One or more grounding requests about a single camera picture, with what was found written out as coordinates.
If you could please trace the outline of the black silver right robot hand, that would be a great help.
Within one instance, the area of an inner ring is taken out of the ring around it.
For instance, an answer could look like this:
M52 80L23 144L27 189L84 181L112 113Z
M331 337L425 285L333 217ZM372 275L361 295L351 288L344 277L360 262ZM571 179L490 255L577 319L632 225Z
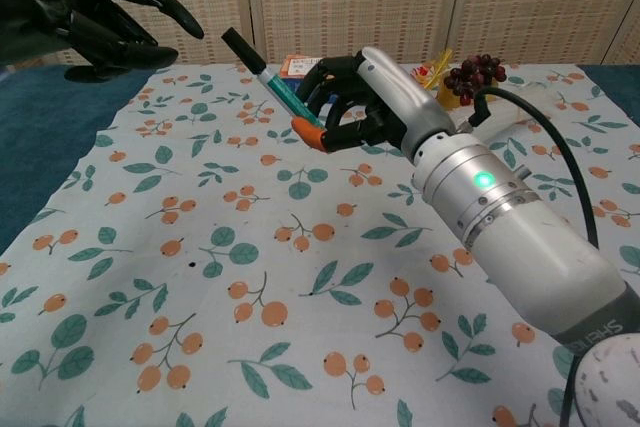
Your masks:
M293 118L293 130L325 153L387 142L413 159L424 141L455 131L436 99L375 47L321 59L296 96L312 118Z

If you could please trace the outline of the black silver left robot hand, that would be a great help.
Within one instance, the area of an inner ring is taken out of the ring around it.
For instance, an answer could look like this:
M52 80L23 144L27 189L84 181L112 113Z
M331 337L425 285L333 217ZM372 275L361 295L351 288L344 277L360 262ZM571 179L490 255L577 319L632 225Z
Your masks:
M1 0L1 63L4 66L72 49L85 64L65 77L103 83L132 70L171 66L177 50L162 47L122 7L121 0ZM178 0L124 0L156 8L196 39L204 31Z

